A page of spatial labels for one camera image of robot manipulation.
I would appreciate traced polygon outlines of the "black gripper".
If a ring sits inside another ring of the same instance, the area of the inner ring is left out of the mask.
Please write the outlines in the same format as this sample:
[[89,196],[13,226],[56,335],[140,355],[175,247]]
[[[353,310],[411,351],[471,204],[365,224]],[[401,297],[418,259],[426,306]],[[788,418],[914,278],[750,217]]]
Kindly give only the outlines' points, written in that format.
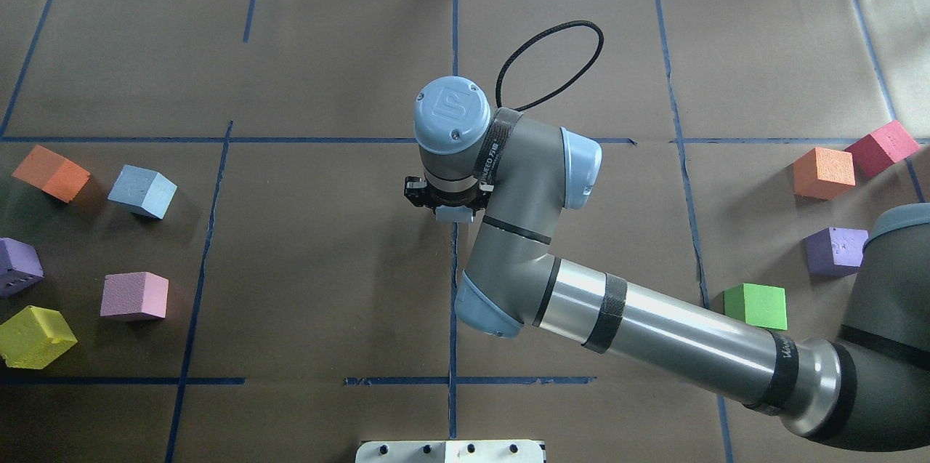
[[472,187],[458,192],[436,188],[425,178],[405,176],[404,195],[416,207],[426,207],[435,211],[440,206],[467,207],[472,211],[485,210],[494,185],[476,182]]

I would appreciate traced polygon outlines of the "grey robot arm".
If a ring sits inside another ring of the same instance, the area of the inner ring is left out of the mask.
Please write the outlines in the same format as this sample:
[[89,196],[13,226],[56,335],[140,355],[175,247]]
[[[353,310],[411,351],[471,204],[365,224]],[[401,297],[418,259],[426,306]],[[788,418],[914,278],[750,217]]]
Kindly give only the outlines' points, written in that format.
[[530,324],[654,365],[815,443],[928,445],[928,204],[876,220],[837,337],[797,342],[549,251],[562,210],[588,201],[598,142],[492,109],[461,76],[416,95],[414,132],[424,176],[405,197],[485,212],[454,304],[463,323],[507,338]]

